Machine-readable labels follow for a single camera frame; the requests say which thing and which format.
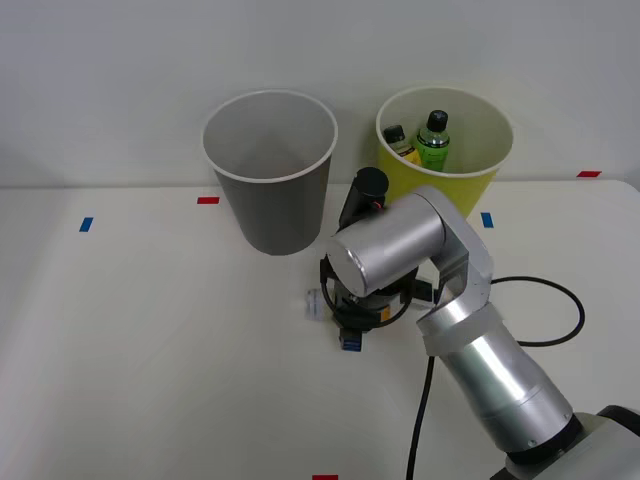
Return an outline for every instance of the robotic arm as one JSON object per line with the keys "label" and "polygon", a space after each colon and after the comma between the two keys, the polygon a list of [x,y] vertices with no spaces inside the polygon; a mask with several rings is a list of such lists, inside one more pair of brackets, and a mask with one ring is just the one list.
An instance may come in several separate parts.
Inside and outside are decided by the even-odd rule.
{"label": "robotic arm", "polygon": [[[349,224],[331,238],[327,258],[356,301],[379,295],[412,273],[414,278],[421,263],[433,262],[440,275],[439,301],[417,325],[427,354],[447,366],[495,445],[507,454],[507,468],[494,478],[640,478],[640,416],[621,409],[628,413],[626,423],[637,428],[634,435],[630,425],[574,414],[504,326],[489,301],[491,256],[440,191],[421,187]],[[599,459],[597,468],[591,465],[596,457],[586,450],[618,436],[615,455]]]}

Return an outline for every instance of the gray paper cup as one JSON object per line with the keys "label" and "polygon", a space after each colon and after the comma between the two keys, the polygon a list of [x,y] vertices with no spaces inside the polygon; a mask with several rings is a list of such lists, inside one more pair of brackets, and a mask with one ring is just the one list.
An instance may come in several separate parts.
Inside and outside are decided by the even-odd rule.
{"label": "gray paper cup", "polygon": [[315,240],[337,139],[333,113],[303,93],[252,92],[214,112],[204,149],[254,248],[289,255]]}

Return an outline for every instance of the bottle label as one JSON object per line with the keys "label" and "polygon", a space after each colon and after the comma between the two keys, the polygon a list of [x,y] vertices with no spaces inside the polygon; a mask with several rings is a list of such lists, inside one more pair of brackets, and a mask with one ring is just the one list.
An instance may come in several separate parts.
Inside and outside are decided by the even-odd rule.
{"label": "bottle label", "polygon": [[401,153],[400,156],[402,158],[404,158],[409,163],[413,163],[414,165],[417,165],[418,167],[422,166],[422,160],[420,159],[420,154],[413,147],[410,150],[407,150],[406,152]]}
{"label": "bottle label", "polygon": [[449,154],[449,144],[443,145],[442,147],[425,145],[419,135],[416,140],[415,146],[422,160],[422,168],[442,172],[444,161]]}

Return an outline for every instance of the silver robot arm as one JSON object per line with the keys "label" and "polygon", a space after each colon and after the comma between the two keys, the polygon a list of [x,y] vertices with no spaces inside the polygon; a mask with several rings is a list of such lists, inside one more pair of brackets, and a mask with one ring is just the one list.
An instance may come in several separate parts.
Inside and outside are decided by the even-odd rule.
{"label": "silver robot arm", "polygon": [[550,458],[586,435],[567,399],[489,301],[491,256],[440,191],[419,188],[338,232],[327,254],[340,281],[358,297],[433,262],[442,295],[417,324],[427,354],[440,357],[495,445],[507,453],[508,470],[518,476],[505,478],[536,477]]}

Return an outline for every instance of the white wall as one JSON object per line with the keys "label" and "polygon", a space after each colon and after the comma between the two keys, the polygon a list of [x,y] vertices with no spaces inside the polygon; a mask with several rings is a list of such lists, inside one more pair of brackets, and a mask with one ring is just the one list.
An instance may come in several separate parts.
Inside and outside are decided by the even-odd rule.
{"label": "white wall", "polygon": [[464,87],[512,119],[504,178],[640,183],[637,0],[4,0],[0,185],[202,184],[215,105],[296,88],[336,112],[334,181],[375,113]]}

